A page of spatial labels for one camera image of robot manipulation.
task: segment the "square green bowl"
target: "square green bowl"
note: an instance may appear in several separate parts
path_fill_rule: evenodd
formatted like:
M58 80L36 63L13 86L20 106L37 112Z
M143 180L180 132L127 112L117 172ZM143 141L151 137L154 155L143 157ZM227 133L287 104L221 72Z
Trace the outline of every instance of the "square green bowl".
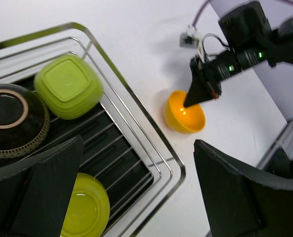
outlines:
M36 75L34 87L51 111L62 119L76 119L99 103L103 85L82 58L64 55Z

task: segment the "white table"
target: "white table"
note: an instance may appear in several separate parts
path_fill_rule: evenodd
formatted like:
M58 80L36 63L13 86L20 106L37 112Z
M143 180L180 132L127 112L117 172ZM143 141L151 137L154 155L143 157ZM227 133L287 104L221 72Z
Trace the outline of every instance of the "white table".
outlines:
M204 131L170 131L160 106L175 89L191 83L195 51L178 47L179 34L203 0L0 0L0 41L76 21L96 36L186 164L184 184L142 230L140 236L203 237L209 223L193 162L193 143L203 139L223 152L256 165L286 124L253 70L222 84L220 100L203 104ZM222 36L209 6L198 29ZM208 52L220 51L207 40Z

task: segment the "yellow cup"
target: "yellow cup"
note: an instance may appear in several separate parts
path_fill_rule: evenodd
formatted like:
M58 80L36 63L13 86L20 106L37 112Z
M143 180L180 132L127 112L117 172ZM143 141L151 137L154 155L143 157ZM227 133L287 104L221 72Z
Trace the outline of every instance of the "yellow cup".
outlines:
M204 129L206 117L199 104L188 108L183 106L186 95L181 90L170 94L164 107L165 122L177 132L196 133Z

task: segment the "black slatted tray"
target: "black slatted tray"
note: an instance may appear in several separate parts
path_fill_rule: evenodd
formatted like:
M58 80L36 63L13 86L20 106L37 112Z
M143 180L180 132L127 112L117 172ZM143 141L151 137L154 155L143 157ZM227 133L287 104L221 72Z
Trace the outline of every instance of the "black slatted tray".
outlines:
M16 84L34 90L33 79ZM35 154L81 135L84 153L79 172L95 176L106 188L111 207L108 225L112 224L152 185L153 174L100 104L78 119L62 120L51 112L50 118L49 134ZM20 159L0 159L0 167Z

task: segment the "dish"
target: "dish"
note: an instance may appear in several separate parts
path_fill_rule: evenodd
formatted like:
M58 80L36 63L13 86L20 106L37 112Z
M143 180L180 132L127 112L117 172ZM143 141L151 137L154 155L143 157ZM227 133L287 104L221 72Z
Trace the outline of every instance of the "dish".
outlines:
M164 107L165 122L177 132L199 132L206 125L205 114L199 104L185 108L186 95L186 92L177 90L169 96Z
M78 173L61 237L99 237L109 215L109 198L102 184L88 174Z
M103 85L82 58L65 55L36 75L34 87L52 112L62 119L76 119L100 101Z
M49 130L49 113L32 91L0 84L0 158L24 156L36 149Z

